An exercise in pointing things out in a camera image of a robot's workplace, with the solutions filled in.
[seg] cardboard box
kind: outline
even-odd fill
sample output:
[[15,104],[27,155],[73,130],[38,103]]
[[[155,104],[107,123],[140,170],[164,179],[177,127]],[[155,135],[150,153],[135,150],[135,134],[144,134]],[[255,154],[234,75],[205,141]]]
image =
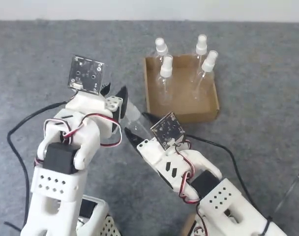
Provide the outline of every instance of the cardboard box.
[[214,80],[209,79],[210,89],[201,93],[202,99],[192,97],[190,77],[196,71],[190,55],[174,56],[173,60],[173,101],[169,106],[162,106],[158,101],[158,89],[155,78],[158,74],[155,68],[155,58],[145,58],[144,79],[146,89],[147,111],[157,116],[164,116],[173,111],[181,123],[207,122],[215,120],[219,112],[218,98]]
[[195,214],[191,214],[189,215],[189,217],[187,218],[187,221],[185,222],[180,236],[189,236],[191,235],[192,232],[192,226],[195,224]]

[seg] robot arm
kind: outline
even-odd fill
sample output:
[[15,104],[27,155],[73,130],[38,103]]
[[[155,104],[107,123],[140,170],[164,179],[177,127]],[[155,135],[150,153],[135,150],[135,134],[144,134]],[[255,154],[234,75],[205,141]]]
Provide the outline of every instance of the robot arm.
[[[222,178],[216,166],[190,149],[179,123],[170,117],[175,119],[174,114],[167,114],[152,127],[155,137],[151,140],[143,140],[128,129],[125,133],[136,151],[173,191],[186,203],[197,204],[195,223],[188,235],[259,236],[266,218],[227,178]],[[271,223],[265,235],[286,234]]]
[[[109,207],[100,199],[83,196],[88,165],[100,146],[121,143],[127,89],[105,98],[99,93],[103,64],[75,56],[69,86],[78,93],[44,123],[44,139],[35,159],[29,215],[22,236],[95,236],[102,229],[119,236]],[[120,139],[102,144],[119,130]]]

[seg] plastic bottle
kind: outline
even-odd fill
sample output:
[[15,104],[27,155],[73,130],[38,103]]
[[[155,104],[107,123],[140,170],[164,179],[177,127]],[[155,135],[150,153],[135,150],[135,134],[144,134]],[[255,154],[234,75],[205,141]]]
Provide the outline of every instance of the plastic bottle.
[[[195,47],[195,53],[193,54],[192,67],[195,71],[200,70],[202,63],[204,62],[208,52],[207,36],[200,34],[198,42]],[[194,75],[191,77],[191,82],[194,81]]]
[[169,105],[172,101],[173,94],[171,88],[173,73],[173,57],[171,55],[164,56],[160,73],[157,75],[156,82],[158,86],[159,103],[163,106]]
[[128,99],[125,117],[121,124],[143,139],[152,139],[149,122],[130,99]]
[[155,69],[159,72],[161,65],[163,64],[164,56],[168,54],[168,47],[163,38],[157,38],[156,44],[156,56],[155,56]]
[[213,84],[213,68],[217,57],[217,51],[210,51],[201,68],[197,71],[193,81],[193,96],[195,99],[200,99],[201,93],[206,94]]

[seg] bottle cap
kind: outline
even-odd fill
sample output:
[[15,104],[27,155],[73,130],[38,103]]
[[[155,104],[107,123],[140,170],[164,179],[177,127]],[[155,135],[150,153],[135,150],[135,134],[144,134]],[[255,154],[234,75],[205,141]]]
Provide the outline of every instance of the bottle cap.
[[160,76],[168,78],[173,72],[173,57],[171,55],[165,55],[163,64],[160,68]]
[[163,38],[157,38],[155,40],[155,44],[156,44],[156,51],[158,55],[164,56],[168,53],[168,47]]
[[205,55],[208,52],[207,36],[205,34],[199,35],[197,46],[195,47],[195,52],[198,55]]
[[211,72],[215,66],[217,57],[218,52],[211,50],[202,64],[202,70],[204,70],[205,72]]

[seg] gray carpet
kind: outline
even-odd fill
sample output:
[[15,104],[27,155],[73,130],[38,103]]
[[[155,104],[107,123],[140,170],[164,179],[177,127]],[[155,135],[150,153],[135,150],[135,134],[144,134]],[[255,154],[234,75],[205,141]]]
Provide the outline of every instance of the gray carpet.
[[[274,209],[299,171],[299,24],[0,22],[0,235],[17,235],[2,222],[21,226],[25,197],[23,172],[6,133],[31,112],[72,95],[66,87],[72,55],[107,63],[112,92],[127,85],[130,99],[144,110],[142,58],[153,54],[154,39],[165,37],[172,54],[182,54],[194,49],[200,33],[219,52],[221,111],[214,122],[184,127],[231,148],[260,209]],[[56,112],[33,119],[13,139],[30,178],[42,123]],[[193,147],[240,188],[227,153],[198,142]],[[194,211],[126,139],[96,154],[86,194],[109,203],[125,236],[178,235]],[[289,236],[299,236],[299,186],[275,221]]]

